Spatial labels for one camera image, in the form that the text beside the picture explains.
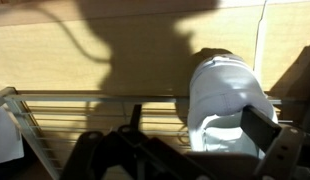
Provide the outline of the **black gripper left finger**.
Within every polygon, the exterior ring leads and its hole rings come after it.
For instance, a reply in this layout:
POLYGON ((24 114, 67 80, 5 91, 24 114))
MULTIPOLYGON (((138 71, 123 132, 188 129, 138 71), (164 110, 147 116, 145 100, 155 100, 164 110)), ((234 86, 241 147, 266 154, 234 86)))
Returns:
POLYGON ((59 180, 102 180, 106 170, 120 165, 132 170, 132 149, 117 132, 81 134, 59 180))

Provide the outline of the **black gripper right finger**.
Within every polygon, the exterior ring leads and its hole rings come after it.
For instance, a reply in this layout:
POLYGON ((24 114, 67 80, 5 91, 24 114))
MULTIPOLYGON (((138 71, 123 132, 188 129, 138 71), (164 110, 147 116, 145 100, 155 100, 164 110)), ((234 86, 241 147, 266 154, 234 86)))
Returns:
POLYGON ((291 126, 281 127, 253 106, 243 109, 240 127, 265 153, 254 179, 291 180, 305 133, 291 126))

